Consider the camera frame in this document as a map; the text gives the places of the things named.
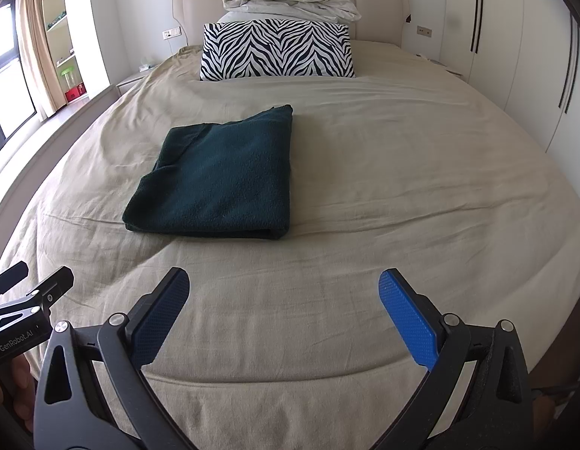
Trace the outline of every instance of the electrical socket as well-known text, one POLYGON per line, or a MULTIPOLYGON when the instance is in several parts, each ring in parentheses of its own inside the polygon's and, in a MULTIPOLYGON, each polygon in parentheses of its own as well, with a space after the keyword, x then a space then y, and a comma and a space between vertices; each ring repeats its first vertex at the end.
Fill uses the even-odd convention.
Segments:
POLYGON ((423 35, 425 37, 431 37, 432 36, 432 29, 431 28, 426 28, 426 27, 420 27, 418 25, 417 26, 417 33, 419 35, 423 35))
POLYGON ((167 39, 171 39, 171 37, 177 37, 178 35, 181 35, 181 27, 170 28, 169 30, 165 30, 163 32, 163 40, 166 41, 167 39))

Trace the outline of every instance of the beige curtain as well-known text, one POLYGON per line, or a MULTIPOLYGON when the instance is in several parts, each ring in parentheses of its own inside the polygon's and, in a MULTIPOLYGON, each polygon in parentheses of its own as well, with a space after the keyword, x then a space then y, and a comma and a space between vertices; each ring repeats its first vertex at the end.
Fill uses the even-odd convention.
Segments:
POLYGON ((67 104, 48 50, 42 0, 16 0, 19 55, 36 111, 44 120, 67 104))

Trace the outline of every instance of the red box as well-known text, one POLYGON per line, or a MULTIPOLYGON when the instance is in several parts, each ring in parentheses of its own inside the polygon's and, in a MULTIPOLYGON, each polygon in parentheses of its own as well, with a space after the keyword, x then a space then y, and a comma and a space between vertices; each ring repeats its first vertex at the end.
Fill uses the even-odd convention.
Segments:
POLYGON ((76 87, 71 88, 69 91, 65 92, 65 98, 67 98, 68 102, 73 101, 76 98, 79 98, 86 92, 86 87, 83 83, 78 84, 76 87))

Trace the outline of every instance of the wardrobe door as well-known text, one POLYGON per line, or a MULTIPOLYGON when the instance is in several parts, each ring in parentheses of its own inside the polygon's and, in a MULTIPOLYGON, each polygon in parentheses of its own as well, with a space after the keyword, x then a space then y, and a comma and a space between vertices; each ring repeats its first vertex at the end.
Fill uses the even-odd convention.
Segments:
POLYGON ((465 81, 469 80, 474 59, 471 48, 475 42, 476 18, 476 0, 446 0, 440 60, 460 72, 465 81))
POLYGON ((523 34, 505 111, 548 148, 571 79, 573 23, 563 0, 523 0, 523 34))
POLYGON ((469 84, 507 105, 521 46, 523 0, 480 0, 480 21, 469 84))
POLYGON ((580 196, 580 30, 574 24, 571 85, 565 93, 563 114, 547 153, 580 196))

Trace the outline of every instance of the metal screw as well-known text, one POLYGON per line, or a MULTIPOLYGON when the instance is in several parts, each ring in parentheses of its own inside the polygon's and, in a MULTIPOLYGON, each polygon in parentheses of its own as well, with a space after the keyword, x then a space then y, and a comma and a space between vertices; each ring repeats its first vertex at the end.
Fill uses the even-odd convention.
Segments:
POLYGON ((501 328, 503 330, 505 330, 505 332, 512 332, 513 330, 515 330, 513 323, 511 323, 511 321, 509 321, 509 320, 502 320, 501 321, 501 328))
POLYGON ((111 315, 111 318, 109 318, 109 324, 117 326, 123 323, 125 320, 126 320, 125 315, 121 313, 115 313, 114 315, 111 315))
POLYGON ((448 313, 444 315, 444 323, 448 326, 457 326, 460 323, 460 320, 456 314, 448 313))
POLYGON ((55 324, 55 332, 63 333, 67 327, 69 327, 69 323, 66 321, 59 321, 57 324, 55 324))

